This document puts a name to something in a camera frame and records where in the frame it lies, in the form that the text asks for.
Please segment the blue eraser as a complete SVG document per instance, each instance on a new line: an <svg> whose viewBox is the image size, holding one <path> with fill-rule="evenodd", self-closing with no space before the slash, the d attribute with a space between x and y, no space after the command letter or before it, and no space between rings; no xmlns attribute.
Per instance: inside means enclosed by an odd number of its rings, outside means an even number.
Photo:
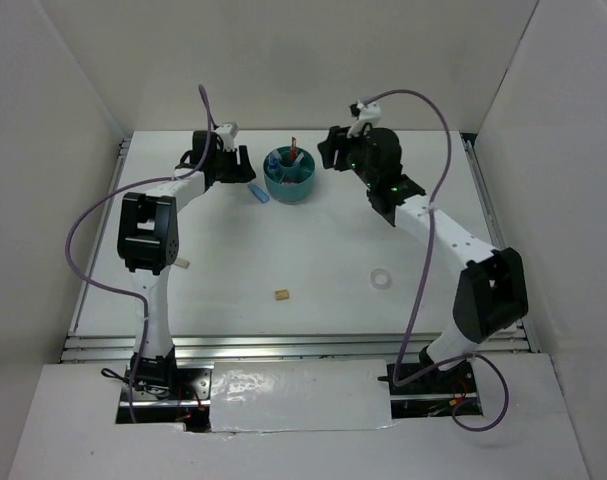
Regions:
<svg viewBox="0 0 607 480"><path fill-rule="evenodd" d="M248 185L248 190L261 204L266 204L269 202L270 197L258 185L250 183Z"/></svg>

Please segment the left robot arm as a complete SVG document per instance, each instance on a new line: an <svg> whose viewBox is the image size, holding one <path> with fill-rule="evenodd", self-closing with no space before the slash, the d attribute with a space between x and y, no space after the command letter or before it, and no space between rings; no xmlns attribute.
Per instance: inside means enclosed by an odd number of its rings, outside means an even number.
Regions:
<svg viewBox="0 0 607 480"><path fill-rule="evenodd" d="M159 399L180 390L175 345L169 328L168 281L179 253L178 214L215 183L248 183L256 178L247 147L237 146L238 126L223 123L212 132L192 133L170 179L143 193L124 195L117 253L143 298L128 380Z"/></svg>

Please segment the red pen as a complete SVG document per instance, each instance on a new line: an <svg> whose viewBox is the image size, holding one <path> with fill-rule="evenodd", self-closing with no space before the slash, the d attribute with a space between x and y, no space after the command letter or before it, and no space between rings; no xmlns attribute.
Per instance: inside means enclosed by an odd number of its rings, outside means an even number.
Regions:
<svg viewBox="0 0 607 480"><path fill-rule="evenodd" d="M290 160L291 165L294 165L296 156L297 156L297 139L294 136L292 136L290 149L289 149L289 160Z"/></svg>

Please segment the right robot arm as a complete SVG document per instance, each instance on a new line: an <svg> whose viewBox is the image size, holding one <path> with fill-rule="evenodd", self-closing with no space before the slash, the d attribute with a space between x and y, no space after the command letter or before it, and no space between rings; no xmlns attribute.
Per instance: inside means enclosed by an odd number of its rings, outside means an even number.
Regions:
<svg viewBox="0 0 607 480"><path fill-rule="evenodd" d="M353 171L366 185L372 208L390 225L439 253L458 280L451 318L419 354L419 379L431 392L443 391L454 369L496 332L529 311L521 255L499 249L467 231L431 203L426 191L402 171L398 136L374 128L351 136L333 126L319 143L327 169Z"/></svg>

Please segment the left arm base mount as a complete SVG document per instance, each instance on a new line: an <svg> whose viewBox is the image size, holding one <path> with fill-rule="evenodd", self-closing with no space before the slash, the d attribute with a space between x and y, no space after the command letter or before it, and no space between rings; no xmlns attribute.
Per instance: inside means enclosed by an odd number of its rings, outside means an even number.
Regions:
<svg viewBox="0 0 607 480"><path fill-rule="evenodd" d="M132 391L128 371L102 368L100 374L121 385L116 424L177 423L189 432L210 430L212 368L179 368L172 387L139 381Z"/></svg>

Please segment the clear glue bottle blue cap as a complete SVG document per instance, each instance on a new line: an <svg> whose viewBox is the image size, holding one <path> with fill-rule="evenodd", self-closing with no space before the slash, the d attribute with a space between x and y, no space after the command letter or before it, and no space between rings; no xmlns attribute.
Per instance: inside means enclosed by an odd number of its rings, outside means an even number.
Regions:
<svg viewBox="0 0 607 480"><path fill-rule="evenodd" d="M281 155L277 149L270 152L265 159L266 174L275 182L282 178L280 160Z"/></svg>

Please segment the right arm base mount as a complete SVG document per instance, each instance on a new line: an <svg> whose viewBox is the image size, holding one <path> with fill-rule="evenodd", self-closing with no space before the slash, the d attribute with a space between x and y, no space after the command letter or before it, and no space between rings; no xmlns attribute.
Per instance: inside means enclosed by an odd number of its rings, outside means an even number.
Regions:
<svg viewBox="0 0 607 480"><path fill-rule="evenodd" d="M469 361L459 363L448 372L435 369L401 387L392 383L394 364L390 363L386 368L387 373L379 376L378 381L389 388L393 419L449 417L452 409L460 404L460 415L482 414Z"/></svg>

